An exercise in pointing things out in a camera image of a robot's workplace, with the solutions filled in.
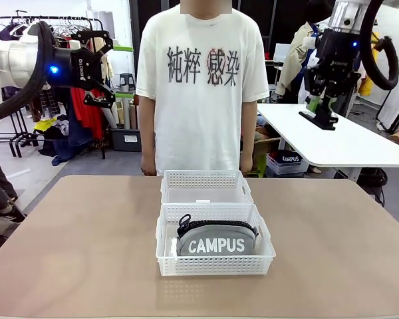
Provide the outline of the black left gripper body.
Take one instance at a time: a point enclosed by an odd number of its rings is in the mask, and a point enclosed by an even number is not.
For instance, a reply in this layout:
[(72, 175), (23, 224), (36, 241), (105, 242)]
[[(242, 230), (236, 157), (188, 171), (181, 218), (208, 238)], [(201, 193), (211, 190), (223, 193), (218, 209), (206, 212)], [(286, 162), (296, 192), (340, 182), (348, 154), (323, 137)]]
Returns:
[(48, 83), (54, 87), (93, 90), (103, 84), (102, 63), (86, 48), (55, 48), (49, 65)]

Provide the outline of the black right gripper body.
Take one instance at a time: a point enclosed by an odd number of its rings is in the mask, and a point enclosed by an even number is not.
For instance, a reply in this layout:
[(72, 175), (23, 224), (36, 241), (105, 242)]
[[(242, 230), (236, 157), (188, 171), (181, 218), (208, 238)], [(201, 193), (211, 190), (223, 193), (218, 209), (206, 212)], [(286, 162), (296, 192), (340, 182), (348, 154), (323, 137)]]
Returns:
[(337, 97), (346, 94), (360, 77), (359, 35), (326, 29), (318, 41), (318, 63), (310, 69), (310, 93)]

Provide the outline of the person's right hand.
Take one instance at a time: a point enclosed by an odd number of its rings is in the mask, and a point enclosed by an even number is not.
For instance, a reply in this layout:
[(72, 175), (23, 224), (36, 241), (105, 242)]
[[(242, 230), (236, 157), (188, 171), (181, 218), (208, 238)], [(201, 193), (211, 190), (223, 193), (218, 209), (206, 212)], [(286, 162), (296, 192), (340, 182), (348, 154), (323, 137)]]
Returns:
[(157, 176), (154, 155), (142, 155), (140, 167), (145, 176)]

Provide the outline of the person's left hand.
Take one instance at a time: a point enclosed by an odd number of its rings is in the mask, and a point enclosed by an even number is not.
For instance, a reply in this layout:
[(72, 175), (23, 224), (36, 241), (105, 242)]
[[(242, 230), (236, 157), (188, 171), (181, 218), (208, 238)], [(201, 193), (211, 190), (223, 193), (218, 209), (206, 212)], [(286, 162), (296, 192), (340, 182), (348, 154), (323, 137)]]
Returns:
[(248, 175), (253, 168), (253, 156), (242, 153), (240, 157), (239, 169), (243, 175)]

